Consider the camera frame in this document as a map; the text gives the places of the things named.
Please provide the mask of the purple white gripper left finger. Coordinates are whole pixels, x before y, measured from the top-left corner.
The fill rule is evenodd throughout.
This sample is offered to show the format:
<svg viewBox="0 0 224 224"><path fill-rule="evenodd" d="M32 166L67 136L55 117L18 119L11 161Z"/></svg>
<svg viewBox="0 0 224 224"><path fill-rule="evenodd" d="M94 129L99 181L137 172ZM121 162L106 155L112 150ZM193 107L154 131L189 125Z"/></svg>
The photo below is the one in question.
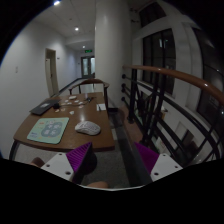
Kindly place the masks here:
<svg viewBox="0 0 224 224"><path fill-rule="evenodd" d="M85 172L87 161L92 154L92 143L88 142L68 153L57 153L42 166L42 169L65 180L73 181L77 175Z"/></svg>

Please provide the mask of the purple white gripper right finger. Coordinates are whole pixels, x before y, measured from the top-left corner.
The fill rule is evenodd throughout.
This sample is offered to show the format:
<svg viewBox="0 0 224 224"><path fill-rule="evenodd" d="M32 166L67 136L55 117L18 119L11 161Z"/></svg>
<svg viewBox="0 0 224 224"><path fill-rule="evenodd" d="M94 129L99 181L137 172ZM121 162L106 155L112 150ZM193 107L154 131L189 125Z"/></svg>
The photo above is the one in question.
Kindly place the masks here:
<svg viewBox="0 0 224 224"><path fill-rule="evenodd" d="M154 182L182 169L168 154L158 154L135 142L135 159L142 182Z"/></svg>

